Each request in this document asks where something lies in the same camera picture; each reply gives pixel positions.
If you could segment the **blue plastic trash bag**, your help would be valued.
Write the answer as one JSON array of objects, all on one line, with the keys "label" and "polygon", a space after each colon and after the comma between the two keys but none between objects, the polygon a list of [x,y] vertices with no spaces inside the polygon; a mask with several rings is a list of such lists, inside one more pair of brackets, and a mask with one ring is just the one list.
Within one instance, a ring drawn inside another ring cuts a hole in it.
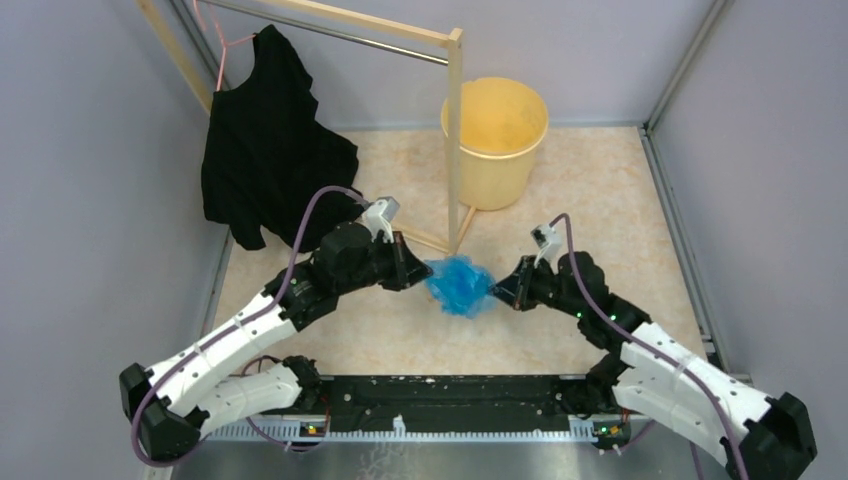
[{"label": "blue plastic trash bag", "polygon": [[450,316],[475,319],[495,308],[490,290],[495,285],[491,272],[465,255],[426,260],[432,275],[425,280],[431,297]]}]

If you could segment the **wooden clothes rack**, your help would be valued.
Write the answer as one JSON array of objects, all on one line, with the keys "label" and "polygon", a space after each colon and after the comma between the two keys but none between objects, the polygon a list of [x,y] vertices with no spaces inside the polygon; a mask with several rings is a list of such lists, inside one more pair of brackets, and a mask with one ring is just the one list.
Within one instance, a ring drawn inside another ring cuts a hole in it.
[{"label": "wooden clothes rack", "polygon": [[[267,19],[302,30],[318,33],[332,38],[365,45],[382,51],[395,53],[447,68],[448,97],[447,97],[447,126],[445,133],[445,164],[447,172],[446,189],[448,194],[447,211],[448,225],[445,240],[427,234],[413,227],[405,226],[407,237],[417,243],[428,246],[447,255],[455,254],[473,219],[474,213],[469,212],[463,219],[459,217],[460,191],[460,152],[461,152],[461,107],[463,82],[463,30],[455,28],[449,33],[439,33],[423,27],[408,25],[361,12],[330,6],[317,1],[271,1],[269,4],[285,8],[316,18],[335,21],[340,24],[358,27],[368,31],[392,35],[398,38],[417,41],[443,49],[445,58],[429,55],[420,51],[410,50],[397,45],[379,42],[337,29],[325,28],[314,22],[303,22],[292,18],[273,15],[269,12],[246,8],[228,1],[211,1],[211,6],[246,14],[256,18]],[[168,25],[163,14],[153,1],[138,1],[136,6],[152,28],[155,36],[164,47],[173,64],[178,69],[184,81],[195,98],[207,113],[211,111],[213,90],[207,86],[207,77],[202,75],[192,64],[186,50],[180,44],[176,34]]]}]

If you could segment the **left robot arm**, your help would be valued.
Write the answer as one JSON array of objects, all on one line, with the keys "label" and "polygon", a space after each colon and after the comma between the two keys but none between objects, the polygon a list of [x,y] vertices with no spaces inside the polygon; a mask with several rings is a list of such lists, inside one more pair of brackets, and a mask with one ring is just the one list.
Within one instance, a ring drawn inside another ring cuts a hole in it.
[{"label": "left robot arm", "polygon": [[270,410],[311,412],[322,385],[314,361],[291,356],[260,373],[235,370],[334,312],[346,294],[372,286],[399,292],[432,274],[400,231],[336,227],[308,259],[282,270],[206,337],[153,366],[133,363],[120,373],[135,454],[150,466],[170,466],[224,425]]}]

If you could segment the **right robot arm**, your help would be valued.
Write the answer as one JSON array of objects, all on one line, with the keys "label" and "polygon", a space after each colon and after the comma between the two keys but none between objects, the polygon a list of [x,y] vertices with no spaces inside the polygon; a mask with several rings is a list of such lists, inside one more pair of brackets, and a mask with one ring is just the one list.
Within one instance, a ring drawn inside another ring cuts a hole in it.
[{"label": "right robot arm", "polygon": [[798,479],[818,454],[806,405],[728,375],[674,340],[648,313],[613,293],[586,252],[553,268],[524,256],[490,294],[516,311],[538,306],[576,319],[605,356],[564,397],[572,413],[630,411],[685,438],[733,479]]}]

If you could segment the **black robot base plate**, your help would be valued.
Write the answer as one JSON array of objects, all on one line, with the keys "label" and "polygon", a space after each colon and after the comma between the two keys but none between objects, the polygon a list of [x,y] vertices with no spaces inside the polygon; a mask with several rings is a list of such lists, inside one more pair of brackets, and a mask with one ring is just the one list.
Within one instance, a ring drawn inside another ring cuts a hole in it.
[{"label": "black robot base plate", "polygon": [[564,432],[579,421],[592,436],[632,432],[611,391],[582,375],[339,375],[270,411],[327,420],[332,433],[383,432],[395,418],[411,433]]}]

